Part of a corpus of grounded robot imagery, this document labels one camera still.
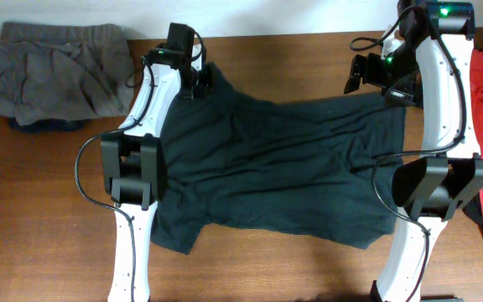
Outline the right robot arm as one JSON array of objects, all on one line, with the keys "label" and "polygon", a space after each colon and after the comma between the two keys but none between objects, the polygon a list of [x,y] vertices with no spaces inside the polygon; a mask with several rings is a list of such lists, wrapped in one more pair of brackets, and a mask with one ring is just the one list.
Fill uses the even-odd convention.
[{"label": "right robot arm", "polygon": [[391,252],[372,283],[372,301],[418,301],[429,257],[455,212],[483,188],[483,158],[473,123],[471,3],[401,1],[380,39],[351,41],[346,92],[369,84],[393,106],[423,109],[423,142],[392,177],[386,209],[397,219]]}]

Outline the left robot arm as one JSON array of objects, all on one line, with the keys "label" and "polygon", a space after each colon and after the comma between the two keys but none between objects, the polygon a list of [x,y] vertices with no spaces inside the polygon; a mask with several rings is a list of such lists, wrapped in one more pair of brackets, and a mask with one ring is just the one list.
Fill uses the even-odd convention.
[{"label": "left robot arm", "polygon": [[143,57],[143,82],[119,129],[101,138],[104,186],[117,237],[110,301],[148,301],[148,255],[158,203],[167,188],[160,135],[177,97],[199,87],[205,46],[190,26],[172,23],[165,43]]}]

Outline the black Nike t-shirt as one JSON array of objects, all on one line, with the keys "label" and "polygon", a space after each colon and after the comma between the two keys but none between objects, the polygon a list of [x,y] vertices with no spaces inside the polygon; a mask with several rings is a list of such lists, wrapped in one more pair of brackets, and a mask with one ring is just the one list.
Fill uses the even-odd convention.
[{"label": "black Nike t-shirt", "polygon": [[214,64],[210,93],[176,98],[161,145],[168,188],[154,244],[189,253],[209,224],[309,235],[367,248],[389,235],[382,205],[406,111],[376,93],[276,104],[237,91]]}]

